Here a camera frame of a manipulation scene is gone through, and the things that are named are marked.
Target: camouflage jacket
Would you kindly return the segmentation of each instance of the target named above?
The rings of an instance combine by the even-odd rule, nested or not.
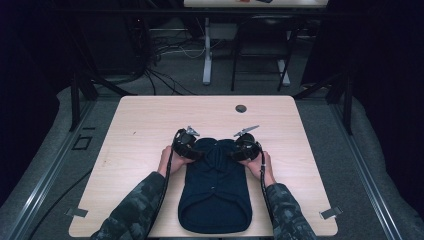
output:
[[[274,239],[316,239],[314,231],[300,211],[299,203],[285,185],[270,185],[266,194],[273,215]]]
[[[146,239],[164,187],[165,178],[152,172],[122,200],[90,239]]]
[[[164,177],[152,172],[122,200],[91,239],[146,239],[164,187]],[[274,216],[274,239],[316,239],[285,185],[273,184],[266,191]]]

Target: table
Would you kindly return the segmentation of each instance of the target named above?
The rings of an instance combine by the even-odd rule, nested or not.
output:
[[[242,104],[247,111],[239,113]],[[129,96],[121,99],[100,150],[69,233],[87,237],[119,202],[151,171],[178,129],[191,125],[202,137],[235,139],[241,129],[260,125],[251,133],[272,157],[278,182],[288,186],[317,235],[336,234],[333,218],[319,212],[330,208],[296,104],[290,96]],[[250,227],[239,233],[205,235],[183,229],[177,209],[185,167],[171,176],[166,197],[150,237],[271,236],[272,227],[260,183],[246,169],[252,202]]]
[[[239,0],[184,0],[185,7],[196,8],[226,8],[226,7],[254,7],[254,8],[325,8],[328,0],[273,0],[271,3],[264,3],[257,0],[242,2]]]
[[[190,8],[325,8],[328,0],[273,0],[264,3],[257,0],[241,2],[239,0],[184,0],[184,6]],[[280,72],[284,69],[284,61],[278,61]],[[210,22],[205,20],[205,66],[203,68],[203,84],[211,83],[212,53],[210,45]],[[290,86],[288,74],[283,79],[284,86]]]

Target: desk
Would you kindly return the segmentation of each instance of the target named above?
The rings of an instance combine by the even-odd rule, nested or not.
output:
[[[239,0],[184,0],[184,7],[191,8],[325,8],[328,0],[273,0],[264,3],[256,0],[241,2]],[[205,67],[203,69],[203,84],[211,83],[212,53],[210,51],[210,23],[209,18],[205,21]],[[284,69],[284,61],[278,61],[279,70]],[[283,80],[284,86],[290,86],[288,74]]]
[[[185,7],[195,8],[325,8],[327,3],[328,0],[273,0],[271,3],[264,3],[257,0],[250,0],[250,2],[241,2],[238,0],[184,0]]]
[[[235,107],[243,104],[247,111]],[[320,236],[337,232],[333,218],[319,212],[330,208],[296,104],[289,96],[131,96],[122,98],[106,135],[69,233],[87,237],[100,228],[119,202],[151,171],[175,132],[191,125],[200,138],[235,139],[242,128],[260,125],[251,133],[272,157],[278,182],[288,186]],[[171,176],[168,191],[150,237],[207,237],[183,229],[177,209],[184,186],[185,167]],[[271,236],[272,226],[260,183],[246,169],[253,219],[240,233],[212,235]]]

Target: human hand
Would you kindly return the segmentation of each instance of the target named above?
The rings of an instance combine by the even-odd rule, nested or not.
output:
[[[265,158],[265,187],[268,187],[269,185],[276,183],[276,181],[274,179],[274,174],[272,173],[271,156],[266,151],[264,151],[263,154]],[[249,168],[250,172],[252,172],[256,179],[261,179],[262,153],[259,153],[259,155],[251,161],[243,160],[239,161],[239,163]]]
[[[159,163],[157,172],[164,177],[166,177],[166,167],[168,165],[169,155],[171,154],[171,151],[173,151],[172,147],[166,146],[162,150],[162,155],[160,157],[160,163]],[[170,174],[173,174],[174,172],[178,171],[183,165],[187,163],[192,163],[192,162],[194,162],[194,160],[181,157],[174,151],[172,154]]]

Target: wire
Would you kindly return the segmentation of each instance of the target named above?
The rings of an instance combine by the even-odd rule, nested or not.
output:
[[[264,156],[264,152],[262,150],[262,147],[259,146],[259,149],[261,151],[261,155],[262,155],[262,165],[261,165],[261,190],[262,190],[262,195],[264,196],[264,200],[265,200],[265,205],[266,205],[266,209],[268,210],[268,215],[269,215],[269,219],[272,222],[273,219],[273,214],[271,211],[271,205],[269,203],[268,200],[268,195],[266,193],[266,187],[265,187],[265,156]]]
[[[197,40],[194,39],[188,39],[179,43],[174,43],[172,45],[165,45],[165,46],[158,46],[156,47],[155,55],[157,59],[161,59],[161,55],[169,54],[169,53],[179,53],[179,52],[188,52],[188,51],[202,51],[202,53],[199,55],[201,56],[203,54],[203,51],[205,51],[205,48],[202,49],[190,49],[186,50],[184,47],[188,47],[190,45],[194,45]],[[182,51],[169,51],[171,49],[181,49]],[[197,58],[199,56],[190,56],[189,54],[185,53],[188,57],[191,58]]]
[[[200,49],[199,50],[196,50],[196,49],[185,50],[182,47],[180,47],[180,49],[181,49],[181,51],[164,52],[164,53],[161,53],[160,55],[165,55],[165,54],[170,54],[170,53],[181,53],[181,52],[183,52],[189,58],[198,58],[198,57],[202,56],[203,53],[206,50],[205,48],[203,48],[202,50],[200,50]],[[187,52],[200,52],[200,51],[201,51],[201,53],[199,55],[196,55],[196,56],[191,56],[190,54],[187,53]]]
[[[183,45],[183,44],[189,44],[189,43],[195,43],[198,42],[199,40],[193,39],[193,38],[185,38],[182,41],[176,41],[173,43],[169,43],[170,39],[181,39],[181,38],[177,38],[176,36],[161,36],[161,37],[154,37],[152,38],[153,44],[157,45],[157,47],[160,47],[160,45],[163,46],[170,46],[170,45]]]
[[[168,43],[167,39],[165,38],[164,41],[162,43],[156,43],[156,50],[163,50],[163,49],[167,49],[167,48],[179,48],[180,46],[184,46],[184,45],[190,45],[190,44],[195,44],[196,40],[193,39],[185,39],[181,42],[174,42],[174,43]]]
[[[177,134],[178,134],[178,131],[175,133],[173,139],[175,139],[177,137]],[[174,154],[174,150],[171,149],[171,153],[169,154],[169,158],[168,158],[168,163],[166,164],[165,185],[163,187],[162,195],[160,196],[158,205],[156,207],[156,211],[155,211],[155,213],[152,216],[152,221],[150,223],[149,230],[147,231],[147,235],[152,230],[153,225],[154,225],[154,223],[156,221],[156,218],[158,217],[158,214],[159,214],[160,208],[162,206],[163,200],[165,199],[166,190],[168,189],[169,176],[171,175],[171,164],[172,164],[172,156],[173,156],[173,154]]]
[[[28,240],[31,240],[34,237],[34,234],[37,232],[38,228],[41,226],[43,221],[47,218],[47,216],[50,214],[50,212],[53,210],[53,208],[56,207],[56,205],[76,186],[78,183],[80,183],[84,178],[86,178],[91,172],[93,171],[93,168],[91,168],[88,172],[86,172],[78,181],[76,181],[74,184],[72,184],[66,191],[53,203],[53,205],[47,210],[47,212],[43,215],[40,221],[38,221],[37,225],[32,230],[31,234],[28,237]]]
[[[200,31],[202,31],[203,36],[205,36],[205,32],[203,31],[202,24],[200,24],[199,18],[196,18],[197,24],[199,25]]]
[[[108,82],[113,83],[114,85],[120,85],[120,84],[124,84],[124,83],[134,82],[135,80],[137,80],[140,77],[142,77],[145,72],[146,72],[146,69],[145,69],[145,67],[143,67],[143,69],[141,69],[141,70],[139,70],[139,71],[131,74],[127,78],[119,79],[119,80],[110,80],[110,79],[108,79]]]
[[[163,82],[169,89],[171,89],[172,90],[172,94],[176,93],[178,95],[184,95],[183,93],[181,93],[181,92],[179,92],[179,91],[176,90],[176,86],[178,85],[179,87],[181,87],[182,89],[184,89],[185,91],[187,91],[188,93],[190,93],[191,95],[197,95],[196,93],[194,93],[194,92],[188,90],[187,88],[185,88],[178,81],[174,80],[171,76],[166,75],[164,73],[157,72],[157,71],[155,71],[153,69],[148,68],[146,70],[146,76],[150,79],[150,81],[151,81],[151,83],[152,83],[153,86],[154,86],[154,84],[153,84],[153,80],[151,78],[151,75],[155,76],[157,79],[159,79],[161,82]],[[162,77],[171,80],[172,83],[173,83],[173,86],[170,86]]]

